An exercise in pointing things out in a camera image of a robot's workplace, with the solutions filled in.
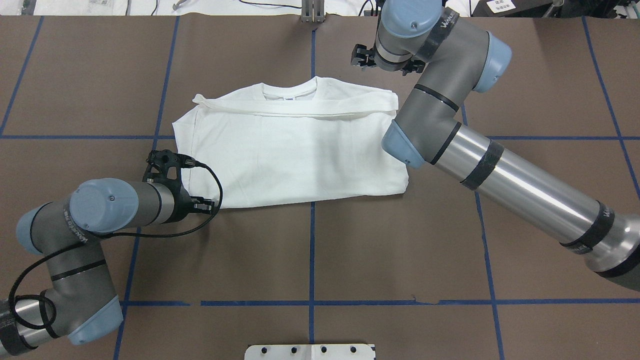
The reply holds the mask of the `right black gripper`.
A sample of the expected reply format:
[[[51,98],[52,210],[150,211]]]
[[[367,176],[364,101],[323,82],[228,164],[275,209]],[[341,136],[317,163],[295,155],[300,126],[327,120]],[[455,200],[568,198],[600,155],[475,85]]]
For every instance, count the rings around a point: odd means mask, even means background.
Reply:
[[[400,71],[403,76],[410,73],[422,74],[426,63],[411,57],[400,63],[393,63],[382,58],[375,47],[367,48],[364,44],[356,44],[350,54],[350,64],[362,69],[380,68],[387,72]]]

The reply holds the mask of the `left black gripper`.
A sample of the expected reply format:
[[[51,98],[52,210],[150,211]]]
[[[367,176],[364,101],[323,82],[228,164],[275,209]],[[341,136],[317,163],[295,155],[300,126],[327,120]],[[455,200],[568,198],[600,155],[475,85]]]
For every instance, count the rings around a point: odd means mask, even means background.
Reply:
[[[215,201],[204,197],[191,198],[180,182],[160,183],[160,223],[176,223],[190,214],[214,215]]]

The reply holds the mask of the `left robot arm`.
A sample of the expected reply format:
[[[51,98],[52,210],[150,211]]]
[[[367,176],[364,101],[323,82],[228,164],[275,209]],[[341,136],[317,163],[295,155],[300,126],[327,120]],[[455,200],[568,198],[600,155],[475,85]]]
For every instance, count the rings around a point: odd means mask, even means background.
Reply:
[[[190,196],[180,182],[98,178],[21,216],[16,237],[40,259],[1,301],[1,357],[20,356],[61,337],[81,346],[118,330],[124,314],[102,241],[189,214],[213,217],[220,205],[220,196]]]

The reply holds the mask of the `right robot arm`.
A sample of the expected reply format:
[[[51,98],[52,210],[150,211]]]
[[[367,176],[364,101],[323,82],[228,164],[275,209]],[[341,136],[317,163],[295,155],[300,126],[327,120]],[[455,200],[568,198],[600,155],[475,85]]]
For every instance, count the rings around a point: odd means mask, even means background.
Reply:
[[[455,119],[467,96],[489,91],[511,59],[508,44],[439,0],[386,0],[374,45],[356,44],[350,63],[420,74],[382,137],[389,155],[435,166],[557,239],[598,276],[638,291],[637,214],[617,214]]]

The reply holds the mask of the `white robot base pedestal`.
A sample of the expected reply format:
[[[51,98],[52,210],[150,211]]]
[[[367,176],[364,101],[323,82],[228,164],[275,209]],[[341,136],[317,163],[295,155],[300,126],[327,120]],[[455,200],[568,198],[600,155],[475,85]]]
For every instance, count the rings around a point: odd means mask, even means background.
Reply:
[[[245,360],[376,360],[374,344],[257,344],[249,346]]]

